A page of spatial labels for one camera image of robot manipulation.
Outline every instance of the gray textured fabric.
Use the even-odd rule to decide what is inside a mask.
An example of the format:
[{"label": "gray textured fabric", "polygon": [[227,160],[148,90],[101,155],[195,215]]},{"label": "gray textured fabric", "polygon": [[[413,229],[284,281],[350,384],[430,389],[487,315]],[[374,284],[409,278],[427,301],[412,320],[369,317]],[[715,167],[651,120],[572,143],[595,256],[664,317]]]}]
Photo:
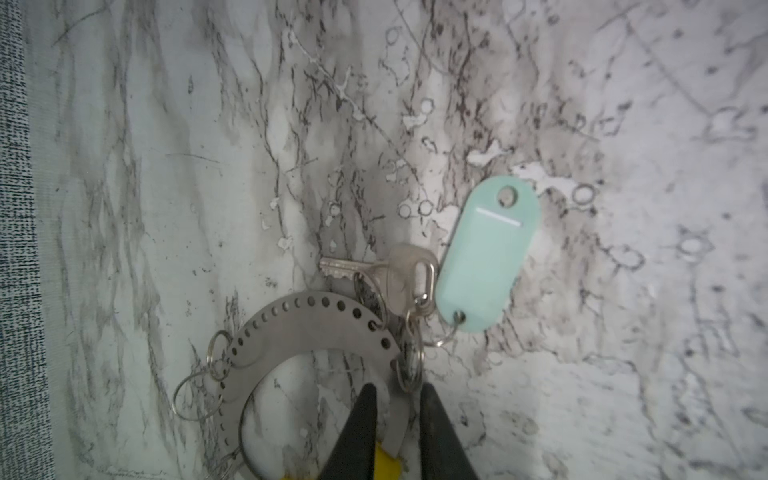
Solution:
[{"label": "gray textured fabric", "polygon": [[0,0],[0,478],[54,478],[22,15]]}]

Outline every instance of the plastic key tag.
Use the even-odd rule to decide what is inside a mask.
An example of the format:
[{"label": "plastic key tag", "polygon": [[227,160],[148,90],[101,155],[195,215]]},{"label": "plastic key tag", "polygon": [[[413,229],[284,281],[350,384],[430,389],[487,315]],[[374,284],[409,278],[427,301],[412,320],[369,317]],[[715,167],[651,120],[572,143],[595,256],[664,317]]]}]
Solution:
[{"label": "plastic key tag", "polygon": [[502,317],[531,243],[540,208],[533,188],[515,177],[491,177],[469,194],[435,289],[446,322],[464,314],[465,332]]}]

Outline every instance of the gray circular ring with holes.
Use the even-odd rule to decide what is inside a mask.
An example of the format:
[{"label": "gray circular ring with holes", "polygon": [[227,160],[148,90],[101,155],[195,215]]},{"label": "gray circular ring with holes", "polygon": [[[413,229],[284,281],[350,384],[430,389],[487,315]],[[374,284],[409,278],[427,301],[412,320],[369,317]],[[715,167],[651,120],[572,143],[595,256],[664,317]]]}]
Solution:
[{"label": "gray circular ring with holes", "polygon": [[400,355],[397,342],[386,329],[371,330],[372,320],[376,316],[355,300],[335,293],[307,291],[275,300],[240,328],[227,348],[224,361],[228,374],[217,389],[223,404],[213,418],[220,430],[222,449],[236,452],[233,461],[243,461],[246,466],[240,468],[243,478],[259,478],[240,448],[243,410],[250,394],[280,363],[311,350],[355,353],[386,381],[389,420],[382,448],[397,457],[408,428],[411,398],[400,389],[391,367]]}]

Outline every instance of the white marble pattern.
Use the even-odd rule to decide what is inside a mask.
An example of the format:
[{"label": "white marble pattern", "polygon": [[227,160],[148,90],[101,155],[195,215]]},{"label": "white marble pattern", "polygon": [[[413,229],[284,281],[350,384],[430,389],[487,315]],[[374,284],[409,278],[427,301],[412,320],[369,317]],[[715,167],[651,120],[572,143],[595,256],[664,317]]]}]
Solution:
[{"label": "white marble pattern", "polygon": [[[768,2],[57,0],[27,19],[61,478],[203,478],[215,427],[170,394],[214,331],[330,288],[321,254],[441,257],[468,192],[507,173],[543,214],[512,307],[427,359],[481,478],[765,478]],[[249,456],[316,475],[368,379],[341,353],[281,366]]]}]

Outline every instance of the mint green key tag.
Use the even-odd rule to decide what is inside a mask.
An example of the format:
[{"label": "mint green key tag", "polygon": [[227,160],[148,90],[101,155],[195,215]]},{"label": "mint green key tag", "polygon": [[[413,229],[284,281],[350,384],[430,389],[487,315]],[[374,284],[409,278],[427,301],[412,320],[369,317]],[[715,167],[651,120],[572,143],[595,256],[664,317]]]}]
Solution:
[{"label": "mint green key tag", "polygon": [[469,194],[445,255],[435,302],[450,324],[482,332],[497,323],[509,302],[531,243],[540,208],[533,188],[515,177],[491,177]]}]

